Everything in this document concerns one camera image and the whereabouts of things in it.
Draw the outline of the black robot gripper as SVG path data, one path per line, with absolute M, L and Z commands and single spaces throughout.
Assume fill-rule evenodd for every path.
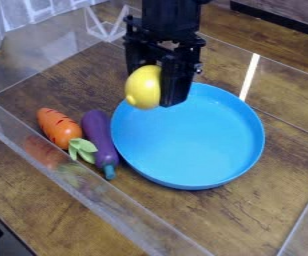
M 155 65 L 161 55 L 158 43 L 171 41 L 178 45 L 162 58 L 162 107 L 171 107 L 187 99 L 194 74 L 202 71 L 199 38 L 202 6 L 213 0 L 142 0 L 141 16 L 127 15 L 125 56 L 127 73 L 145 65 Z

